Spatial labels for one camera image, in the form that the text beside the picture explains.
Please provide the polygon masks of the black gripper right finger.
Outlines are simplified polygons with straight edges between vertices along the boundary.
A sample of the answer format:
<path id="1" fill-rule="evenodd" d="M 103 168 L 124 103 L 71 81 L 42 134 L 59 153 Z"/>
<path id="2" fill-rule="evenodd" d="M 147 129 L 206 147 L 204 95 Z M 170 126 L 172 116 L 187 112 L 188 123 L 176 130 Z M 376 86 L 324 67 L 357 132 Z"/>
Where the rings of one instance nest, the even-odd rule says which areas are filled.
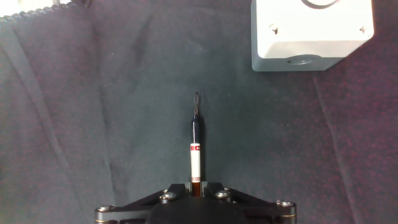
<path id="1" fill-rule="evenodd" d="M 201 192 L 206 198 L 236 205 L 251 223 L 297 223 L 297 205 L 288 200 L 267 202 L 236 189 L 224 187 L 220 182 L 202 182 Z"/>

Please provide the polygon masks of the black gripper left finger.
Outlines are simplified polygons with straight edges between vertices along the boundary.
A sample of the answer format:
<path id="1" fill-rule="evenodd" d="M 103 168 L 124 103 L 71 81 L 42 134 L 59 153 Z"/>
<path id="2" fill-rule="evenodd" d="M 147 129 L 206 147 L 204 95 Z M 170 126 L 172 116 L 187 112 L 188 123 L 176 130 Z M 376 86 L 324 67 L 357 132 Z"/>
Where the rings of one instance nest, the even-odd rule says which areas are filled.
<path id="1" fill-rule="evenodd" d="M 133 203 L 117 207 L 101 205 L 95 209 L 95 223 L 122 223 L 146 220 L 157 205 L 191 196 L 192 184 L 171 184 L 167 189 L 157 191 Z"/>

